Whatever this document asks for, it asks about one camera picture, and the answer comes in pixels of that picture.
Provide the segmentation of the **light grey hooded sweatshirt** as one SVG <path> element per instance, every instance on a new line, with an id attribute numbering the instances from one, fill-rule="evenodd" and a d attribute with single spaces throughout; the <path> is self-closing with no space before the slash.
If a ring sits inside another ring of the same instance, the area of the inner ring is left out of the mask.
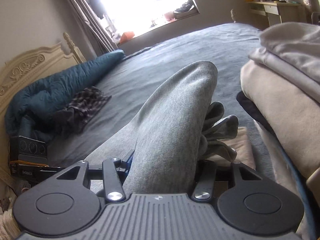
<path id="1" fill-rule="evenodd" d="M 134 118 L 90 155 L 91 165 L 106 159 L 133 161 L 123 189 L 133 193 L 186 193 L 199 160 L 219 155 L 234 161 L 236 152 L 223 140 L 238 133 L 236 116 L 224 115 L 212 102 L 217 68 L 197 61 L 176 72 L 148 98 Z"/>

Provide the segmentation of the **grey plaid cloth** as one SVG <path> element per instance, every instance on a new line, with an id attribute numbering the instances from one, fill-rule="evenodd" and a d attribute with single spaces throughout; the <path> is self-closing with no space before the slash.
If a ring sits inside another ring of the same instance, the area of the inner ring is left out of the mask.
<path id="1" fill-rule="evenodd" d="M 94 86 L 78 92 L 65 108 L 54 113 L 57 134 L 66 137 L 81 133 L 111 98 Z"/>

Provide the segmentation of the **grey bed blanket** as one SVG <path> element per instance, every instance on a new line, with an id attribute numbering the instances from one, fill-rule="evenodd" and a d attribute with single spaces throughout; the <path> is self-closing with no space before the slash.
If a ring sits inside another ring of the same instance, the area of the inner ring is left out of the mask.
<path id="1" fill-rule="evenodd" d="M 123 128 L 149 96 L 183 67 L 200 60 L 211 61 L 218 70 L 213 101 L 221 102 L 225 115 L 236 115 L 247 128 L 256 169 L 274 178 L 269 152 L 253 119 L 236 100 L 240 92 L 240 69 L 248 54 L 259 46 L 259 30 L 242 23 L 226 23 L 194 31 L 129 55 L 98 84 L 111 100 L 79 134 L 56 137 L 48 146 L 52 166 L 69 166 L 85 159 Z"/>

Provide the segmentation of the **teal blue quilt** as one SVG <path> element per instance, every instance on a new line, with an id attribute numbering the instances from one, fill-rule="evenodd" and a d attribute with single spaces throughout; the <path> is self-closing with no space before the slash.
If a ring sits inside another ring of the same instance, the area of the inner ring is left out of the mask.
<path id="1" fill-rule="evenodd" d="M 54 113 L 65 108 L 78 92 L 95 87 L 124 58 L 122 50 L 115 50 L 23 88 L 8 105 L 4 117 L 7 134 L 51 142 L 59 136 L 53 120 Z"/>

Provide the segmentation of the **orange object on windowsill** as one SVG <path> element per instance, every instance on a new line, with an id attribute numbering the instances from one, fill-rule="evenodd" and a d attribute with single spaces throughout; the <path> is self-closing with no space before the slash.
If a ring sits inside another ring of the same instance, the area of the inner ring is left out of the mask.
<path id="1" fill-rule="evenodd" d="M 131 39 L 133 39 L 135 36 L 135 33 L 132 32 L 132 31 L 126 31 L 122 34 L 121 38 L 120 38 L 120 41 L 119 41 L 119 44 L 123 44 Z"/>

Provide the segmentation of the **cream carved headboard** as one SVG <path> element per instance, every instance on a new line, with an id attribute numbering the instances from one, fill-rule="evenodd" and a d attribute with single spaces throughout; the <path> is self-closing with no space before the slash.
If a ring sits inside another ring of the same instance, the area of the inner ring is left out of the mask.
<path id="1" fill-rule="evenodd" d="M 62 49 L 62 43 L 52 47 L 39 47 L 25 51 L 5 63 L 1 70 L 1 114 L 7 110 L 13 96 L 25 86 L 38 79 L 63 71 L 74 65 L 86 62 L 80 49 L 64 32 L 70 53 Z"/>

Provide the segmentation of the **dark shoes on windowsill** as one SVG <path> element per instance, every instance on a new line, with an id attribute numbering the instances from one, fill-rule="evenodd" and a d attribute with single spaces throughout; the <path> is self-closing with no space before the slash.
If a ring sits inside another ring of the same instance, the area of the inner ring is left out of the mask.
<path id="1" fill-rule="evenodd" d="M 187 0 L 183 3 L 179 8 L 174 10 L 175 14 L 182 14 L 185 12 L 189 12 L 191 9 L 195 7 L 193 0 Z"/>

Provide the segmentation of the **beige folded garment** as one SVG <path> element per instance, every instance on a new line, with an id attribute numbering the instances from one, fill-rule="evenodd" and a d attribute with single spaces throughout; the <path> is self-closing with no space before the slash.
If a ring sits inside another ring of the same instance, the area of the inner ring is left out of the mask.
<path id="1" fill-rule="evenodd" d="M 255 121 L 266 145 L 276 182 L 299 193 L 301 176 L 306 191 L 319 201 L 319 104 L 298 87 L 265 66 L 248 61 L 243 67 L 218 67 L 220 94 L 242 91 L 258 108 L 269 128 Z"/>

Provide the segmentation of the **grey window curtain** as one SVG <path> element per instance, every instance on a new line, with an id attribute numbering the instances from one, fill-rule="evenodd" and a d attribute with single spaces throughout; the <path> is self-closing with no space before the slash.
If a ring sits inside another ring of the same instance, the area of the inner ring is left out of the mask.
<path id="1" fill-rule="evenodd" d="M 99 18 L 89 6 L 86 0 L 66 0 L 72 8 L 73 14 L 78 19 L 79 24 L 84 29 L 95 53 L 102 55 L 118 49 L 116 43 L 112 40 L 101 25 Z"/>

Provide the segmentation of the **light grey folded garment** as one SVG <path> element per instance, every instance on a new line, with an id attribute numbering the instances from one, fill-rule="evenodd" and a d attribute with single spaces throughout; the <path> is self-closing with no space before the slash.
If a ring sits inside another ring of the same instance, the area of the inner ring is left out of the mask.
<path id="1" fill-rule="evenodd" d="M 287 79 L 319 102 L 319 26 L 286 22 L 260 33 L 249 59 Z"/>

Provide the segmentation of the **white wooden desk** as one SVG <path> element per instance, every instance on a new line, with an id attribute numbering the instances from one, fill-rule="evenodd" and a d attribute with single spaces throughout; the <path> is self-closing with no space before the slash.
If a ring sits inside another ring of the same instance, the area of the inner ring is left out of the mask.
<path id="1" fill-rule="evenodd" d="M 286 22 L 307 22 L 305 7 L 297 2 L 251 1 L 247 4 L 253 17 L 253 26 L 260 30 Z"/>

